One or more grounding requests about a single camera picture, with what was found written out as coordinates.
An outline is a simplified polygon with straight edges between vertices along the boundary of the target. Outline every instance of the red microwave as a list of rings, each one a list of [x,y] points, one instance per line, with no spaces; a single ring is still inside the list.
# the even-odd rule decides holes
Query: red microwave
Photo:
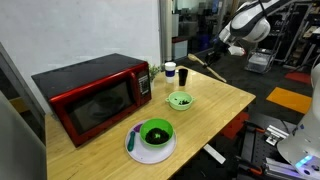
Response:
[[[78,147],[151,99],[148,63],[112,54],[32,79]]]

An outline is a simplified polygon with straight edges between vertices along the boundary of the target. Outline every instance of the white plate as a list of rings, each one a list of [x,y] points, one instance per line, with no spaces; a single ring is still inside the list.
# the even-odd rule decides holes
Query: white plate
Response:
[[[161,148],[153,148],[144,144],[140,138],[140,133],[136,132],[134,138],[134,148],[131,152],[128,151],[127,145],[130,139],[130,132],[138,126],[139,124],[143,124],[146,120],[141,121],[134,125],[128,132],[125,139],[125,148],[128,154],[136,161],[143,164],[155,164],[167,159],[176,148],[177,137],[176,133],[173,132],[172,138],[169,140],[168,144]]]

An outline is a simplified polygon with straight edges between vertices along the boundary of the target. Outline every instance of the machine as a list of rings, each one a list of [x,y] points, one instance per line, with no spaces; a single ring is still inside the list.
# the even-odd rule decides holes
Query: machine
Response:
[[[213,51],[207,54],[204,67],[218,60],[221,53],[244,55],[244,49],[234,45],[236,41],[262,41],[270,31],[266,17],[295,1],[256,0],[244,3],[214,39]],[[287,138],[277,143],[277,149],[305,179],[320,179],[320,65],[312,70],[312,83],[313,101],[308,113]]]

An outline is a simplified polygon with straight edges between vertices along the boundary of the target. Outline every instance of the green bowl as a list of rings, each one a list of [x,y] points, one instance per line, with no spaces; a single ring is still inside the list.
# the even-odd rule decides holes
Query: green bowl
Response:
[[[183,91],[173,92],[166,99],[166,101],[169,102],[170,106],[178,111],[189,109],[194,100],[195,98]]]
[[[150,144],[146,141],[146,136],[147,133],[152,130],[153,128],[159,128],[161,130],[166,131],[169,134],[169,139],[162,143],[162,144]],[[150,147],[155,147],[155,148],[160,148],[160,147],[164,147],[169,140],[172,138],[173,135],[173,127],[172,125],[164,119],[160,119],[160,118],[153,118],[150,119],[148,121],[146,121],[145,123],[142,124],[141,128],[140,128],[140,138],[141,140],[148,146]]]

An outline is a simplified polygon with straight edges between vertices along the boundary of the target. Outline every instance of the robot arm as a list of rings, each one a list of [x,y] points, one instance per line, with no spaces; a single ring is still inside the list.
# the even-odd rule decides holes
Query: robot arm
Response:
[[[244,49],[234,46],[234,43],[239,39],[248,42],[262,41],[270,32],[266,17],[295,1],[297,0],[255,0],[244,3],[213,40],[213,51],[207,54],[206,63],[210,66],[220,59],[221,53],[244,55]]]

